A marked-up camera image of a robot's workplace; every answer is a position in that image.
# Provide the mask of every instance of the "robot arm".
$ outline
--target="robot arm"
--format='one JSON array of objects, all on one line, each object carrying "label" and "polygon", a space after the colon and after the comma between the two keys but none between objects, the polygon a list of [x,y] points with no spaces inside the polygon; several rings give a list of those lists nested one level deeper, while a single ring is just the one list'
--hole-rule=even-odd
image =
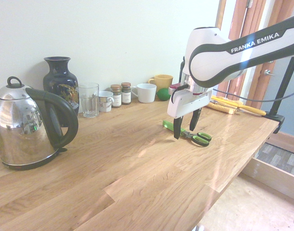
[{"label": "robot arm", "polygon": [[190,130],[195,128],[213,86],[239,77],[249,67],[289,56],[294,56],[294,17],[234,41],[215,27],[194,29],[181,76],[185,89],[171,96],[167,111],[174,117],[175,138],[179,138],[182,117],[190,112]]}]

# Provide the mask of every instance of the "vase neck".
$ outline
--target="vase neck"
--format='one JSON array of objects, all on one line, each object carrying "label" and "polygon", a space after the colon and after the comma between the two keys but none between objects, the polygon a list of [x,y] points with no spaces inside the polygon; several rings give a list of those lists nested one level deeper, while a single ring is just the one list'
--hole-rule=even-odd
[{"label": "vase neck", "polygon": [[50,67],[50,72],[54,74],[67,74],[69,60],[46,60]]}]

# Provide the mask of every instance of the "spice jar lid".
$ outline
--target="spice jar lid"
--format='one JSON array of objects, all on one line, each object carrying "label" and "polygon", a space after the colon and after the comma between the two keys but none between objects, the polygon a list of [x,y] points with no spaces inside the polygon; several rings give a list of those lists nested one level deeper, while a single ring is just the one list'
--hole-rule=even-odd
[{"label": "spice jar lid", "polygon": [[121,88],[121,86],[119,84],[112,84],[110,85],[110,88],[118,89],[118,88]]},{"label": "spice jar lid", "polygon": [[129,87],[129,86],[131,86],[131,83],[123,82],[123,83],[121,83],[121,85],[124,87]]}]

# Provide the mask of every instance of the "kettle lid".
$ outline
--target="kettle lid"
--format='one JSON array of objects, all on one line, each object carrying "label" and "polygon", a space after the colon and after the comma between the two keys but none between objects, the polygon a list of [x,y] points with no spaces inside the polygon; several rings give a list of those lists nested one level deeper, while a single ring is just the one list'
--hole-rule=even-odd
[{"label": "kettle lid", "polygon": [[[16,79],[19,83],[11,83],[12,79]],[[25,88],[29,86],[22,84],[19,78],[11,76],[8,78],[7,82],[8,85],[0,89],[0,99],[20,100],[30,97],[25,90]]]}]

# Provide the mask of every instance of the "green ball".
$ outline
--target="green ball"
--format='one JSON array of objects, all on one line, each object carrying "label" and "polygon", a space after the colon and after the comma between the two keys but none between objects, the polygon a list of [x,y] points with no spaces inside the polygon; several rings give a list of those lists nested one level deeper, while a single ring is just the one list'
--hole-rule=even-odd
[{"label": "green ball", "polygon": [[170,99],[171,95],[168,93],[168,88],[162,88],[157,92],[157,96],[162,101],[167,101]]}]

